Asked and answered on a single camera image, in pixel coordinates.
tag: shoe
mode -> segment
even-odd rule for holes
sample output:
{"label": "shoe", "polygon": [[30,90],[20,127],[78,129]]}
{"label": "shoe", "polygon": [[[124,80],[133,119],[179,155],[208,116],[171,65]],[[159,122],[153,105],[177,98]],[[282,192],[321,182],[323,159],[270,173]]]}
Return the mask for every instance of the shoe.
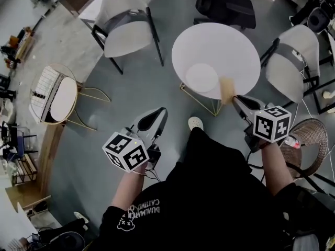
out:
{"label": "shoe", "polygon": [[291,26],[293,27],[294,26],[294,24],[291,22],[291,19],[293,18],[293,16],[289,16],[288,17],[288,20],[289,20],[289,23],[291,24]]}
{"label": "shoe", "polygon": [[328,110],[327,113],[335,113],[335,108]]}
{"label": "shoe", "polygon": [[198,117],[189,118],[188,126],[189,126],[189,129],[191,129],[191,130],[194,129],[194,128],[200,128],[201,130],[204,130],[204,124],[201,121],[201,119],[198,118]]}
{"label": "shoe", "polygon": [[77,219],[84,219],[85,224],[88,223],[88,219],[87,219],[86,217],[84,217],[83,215],[81,215],[79,212],[73,212],[73,214],[75,215],[75,217],[76,217]]}
{"label": "shoe", "polygon": [[323,92],[322,92],[322,96],[323,96],[323,98],[325,98],[325,99],[330,99],[330,98],[333,98],[333,97],[334,97],[334,95],[333,95],[331,92],[329,92],[329,91],[323,91]]}

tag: black shirt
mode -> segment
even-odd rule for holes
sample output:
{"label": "black shirt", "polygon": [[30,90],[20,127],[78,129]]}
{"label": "black shirt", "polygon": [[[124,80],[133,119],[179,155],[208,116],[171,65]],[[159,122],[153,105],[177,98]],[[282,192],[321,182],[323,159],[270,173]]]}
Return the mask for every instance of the black shirt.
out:
{"label": "black shirt", "polygon": [[217,170],[177,163],[166,181],[141,192],[128,211],[109,207],[89,250],[120,243],[136,247],[138,241],[276,250],[282,214],[250,171],[236,159],[222,162]]}

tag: wooden block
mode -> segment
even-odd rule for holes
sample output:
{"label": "wooden block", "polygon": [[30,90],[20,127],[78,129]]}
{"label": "wooden block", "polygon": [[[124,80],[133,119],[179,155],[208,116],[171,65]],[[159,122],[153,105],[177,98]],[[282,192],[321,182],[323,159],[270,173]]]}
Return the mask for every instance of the wooden block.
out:
{"label": "wooden block", "polygon": [[235,94],[235,84],[233,79],[220,77],[221,104],[226,105],[232,102]]}

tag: office chair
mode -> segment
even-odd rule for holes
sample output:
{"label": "office chair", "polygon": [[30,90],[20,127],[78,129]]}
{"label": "office chair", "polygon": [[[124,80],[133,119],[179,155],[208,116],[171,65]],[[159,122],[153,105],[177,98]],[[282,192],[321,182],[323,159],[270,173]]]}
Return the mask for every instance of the office chair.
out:
{"label": "office chair", "polygon": [[208,18],[195,18],[193,24],[217,22],[238,25],[242,29],[256,27],[256,18],[250,0],[197,0],[196,9]]}

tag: rattan chair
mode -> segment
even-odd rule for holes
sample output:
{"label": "rattan chair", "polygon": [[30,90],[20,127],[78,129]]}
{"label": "rattan chair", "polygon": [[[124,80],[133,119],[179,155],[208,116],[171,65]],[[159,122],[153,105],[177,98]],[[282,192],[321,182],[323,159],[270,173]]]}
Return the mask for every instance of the rattan chair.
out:
{"label": "rattan chair", "polygon": [[[289,132],[290,135],[300,139],[300,143],[305,146],[314,144],[319,145],[319,153],[315,161],[303,172],[307,175],[313,175],[322,164],[323,159],[327,155],[328,134],[325,125],[318,119],[306,119],[295,125]],[[283,143],[281,151],[287,163],[301,167],[302,164],[302,149],[295,149]],[[302,176],[294,169],[289,168],[293,178],[302,178]]]}

